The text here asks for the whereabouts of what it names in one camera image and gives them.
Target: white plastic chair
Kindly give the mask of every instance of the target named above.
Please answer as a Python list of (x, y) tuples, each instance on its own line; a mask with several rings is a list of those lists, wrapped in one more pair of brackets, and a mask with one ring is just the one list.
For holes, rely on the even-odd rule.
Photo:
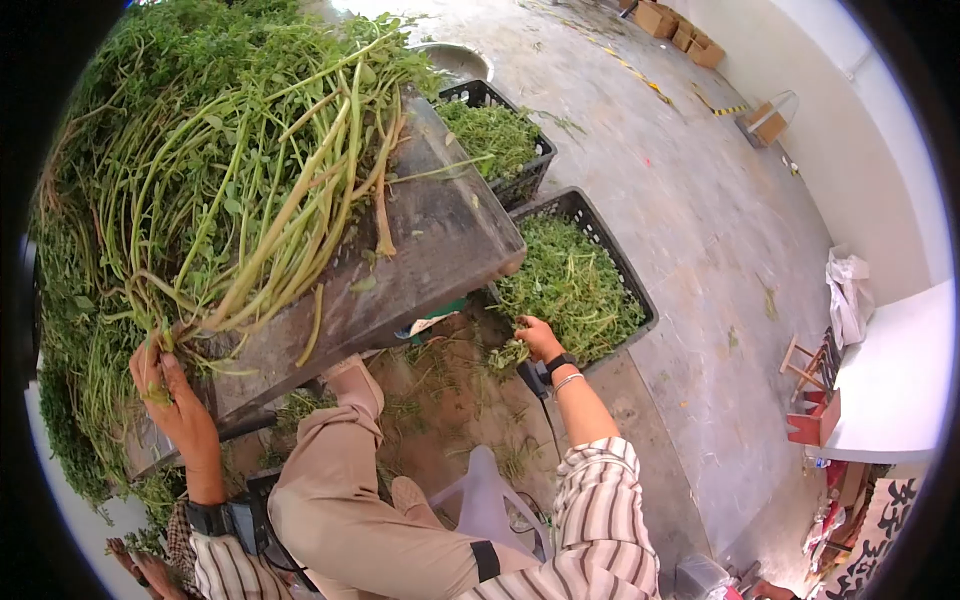
[[(553, 558), (553, 547), (548, 541), (546, 528), (534, 516), (527, 503), (520, 499), (510, 484), (500, 476), (493, 451), (485, 445), (478, 445), (470, 452), (467, 474), (449, 488), (430, 498), (430, 508), (436, 508), (456, 492), (463, 493), (460, 522), (457, 524), (456, 531), (510, 546), (541, 563)], [(510, 517), (507, 514), (504, 499), (509, 500), (533, 525), (535, 535), (533, 552), (530, 552), (510, 528)]]

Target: stainless steel bowl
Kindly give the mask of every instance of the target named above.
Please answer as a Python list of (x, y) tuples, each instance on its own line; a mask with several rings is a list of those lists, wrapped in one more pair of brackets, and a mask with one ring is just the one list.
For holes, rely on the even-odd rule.
[(493, 65), (490, 61), (462, 44), (431, 41), (411, 46), (411, 50), (426, 53), (437, 71), (446, 78), (444, 87), (475, 79), (493, 81)]

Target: striped sleeve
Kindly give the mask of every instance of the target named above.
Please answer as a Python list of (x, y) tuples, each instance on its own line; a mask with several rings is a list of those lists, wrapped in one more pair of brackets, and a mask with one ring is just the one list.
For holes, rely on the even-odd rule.
[(570, 448), (557, 468), (557, 555), (461, 598), (658, 598), (659, 566), (640, 511), (639, 469), (634, 447), (621, 438)]
[(291, 600), (290, 590), (260, 558), (248, 555), (233, 536), (194, 532), (197, 587), (209, 600)]

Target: black wristband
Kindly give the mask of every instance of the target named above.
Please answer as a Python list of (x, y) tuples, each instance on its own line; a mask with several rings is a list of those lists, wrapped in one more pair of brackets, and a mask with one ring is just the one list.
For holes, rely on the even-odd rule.
[(227, 503), (206, 506), (196, 502), (186, 503), (186, 520), (193, 531), (217, 538), (233, 533)]
[(557, 358), (554, 358), (549, 363), (545, 365), (547, 374), (552, 374), (554, 371), (562, 367), (563, 365), (573, 365), (577, 366), (577, 358), (570, 354), (569, 352), (564, 352)]

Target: silver bracelet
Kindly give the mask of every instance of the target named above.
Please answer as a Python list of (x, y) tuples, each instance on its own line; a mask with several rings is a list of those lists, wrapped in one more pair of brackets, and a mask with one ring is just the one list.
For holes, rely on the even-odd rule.
[(564, 385), (566, 385), (567, 383), (569, 383), (569, 382), (572, 381), (573, 379), (576, 379), (577, 377), (584, 378), (584, 374), (581, 373), (581, 372), (576, 372), (576, 373), (574, 373), (574, 374), (570, 374), (570, 375), (567, 375), (566, 377), (564, 377), (564, 380), (563, 380), (563, 381), (561, 381), (561, 382), (558, 383), (557, 385), (553, 386), (553, 396), (556, 397), (556, 396), (557, 396), (557, 392), (559, 392), (560, 389), (561, 389)]

